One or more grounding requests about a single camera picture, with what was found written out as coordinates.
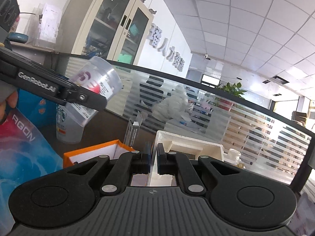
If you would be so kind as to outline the operator left hand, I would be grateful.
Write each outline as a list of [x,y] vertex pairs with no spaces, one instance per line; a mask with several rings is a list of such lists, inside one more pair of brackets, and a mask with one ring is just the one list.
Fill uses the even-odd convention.
[[1,81],[1,111],[0,111],[0,120],[1,124],[6,119],[6,108],[15,108],[18,101],[17,89]]

